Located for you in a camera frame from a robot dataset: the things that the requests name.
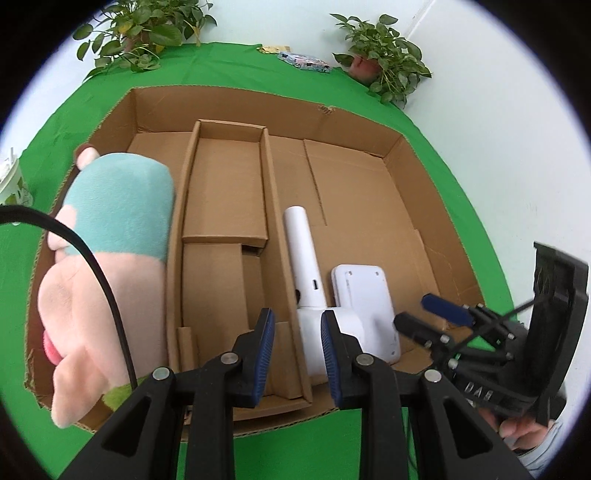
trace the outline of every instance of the cardboard box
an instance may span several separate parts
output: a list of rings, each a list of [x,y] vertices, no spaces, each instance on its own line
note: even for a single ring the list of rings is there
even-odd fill
[[[261,405],[236,409],[235,434],[313,418],[334,408],[322,378],[309,378],[282,225],[306,208],[329,305],[338,264],[384,269],[395,310],[441,329],[420,307],[428,292],[456,303],[482,295],[441,198],[398,132],[340,109],[246,90],[205,86],[131,90],[89,141],[102,154],[129,151],[167,165],[176,187],[167,265],[169,366],[184,371],[231,348],[262,306],[277,331]],[[76,174],[64,182],[53,212]],[[27,388],[50,407],[53,366],[37,313],[53,255],[44,239],[31,284]],[[461,338],[465,329],[450,333]],[[426,350],[402,338],[393,367],[418,372]],[[80,425],[96,430],[100,403]]]

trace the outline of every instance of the teal fabric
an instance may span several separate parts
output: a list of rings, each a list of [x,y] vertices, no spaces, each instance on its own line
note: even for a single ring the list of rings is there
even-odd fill
[[[93,252],[130,253],[166,262],[174,203],[168,168],[133,153],[99,157],[76,177],[64,205]],[[79,254],[70,246],[68,255]]]

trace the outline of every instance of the green cloth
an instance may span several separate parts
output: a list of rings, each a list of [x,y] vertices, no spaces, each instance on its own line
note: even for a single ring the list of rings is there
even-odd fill
[[[487,305],[501,312],[512,308],[501,266],[472,205],[427,139],[396,107],[381,105],[340,69],[329,74],[301,71],[273,55],[257,52],[256,46],[211,43],[200,48],[170,48],[162,65],[148,73],[118,70],[91,79],[50,117],[21,157],[37,209],[50,210],[72,164],[73,150],[132,87],[215,85],[319,102],[362,115],[407,137],[443,198]],[[25,312],[40,235],[39,229],[29,225],[0,227],[0,393],[29,447],[49,473],[57,476],[90,434],[77,427],[56,428],[49,413],[40,410],[22,386]],[[237,478],[356,479],[360,418],[358,411],[342,411],[288,429],[237,439]],[[184,450],[180,462],[184,462]]]

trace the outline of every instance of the white plastic device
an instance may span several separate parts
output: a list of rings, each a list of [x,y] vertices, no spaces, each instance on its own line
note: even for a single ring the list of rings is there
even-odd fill
[[[374,265],[339,265],[332,270],[335,300],[353,310],[365,332],[364,352],[393,363],[400,359],[394,306],[383,269]]]
[[[365,346],[365,332],[353,310],[327,306],[305,208],[289,207],[283,214],[283,222],[295,289],[299,292],[297,315],[308,375],[326,375],[320,339],[320,320],[323,312],[327,309],[334,311],[340,331],[357,337],[362,349]]]

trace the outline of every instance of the plush toy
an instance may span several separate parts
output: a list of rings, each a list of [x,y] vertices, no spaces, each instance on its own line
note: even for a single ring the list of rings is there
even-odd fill
[[[174,186],[168,168],[130,153],[77,150],[81,172],[56,218],[87,243],[111,285],[135,372],[165,364],[164,280]],[[44,348],[56,365],[51,418],[60,428],[80,420],[104,394],[129,384],[111,311],[90,267],[55,234],[56,263],[43,278],[38,309]]]

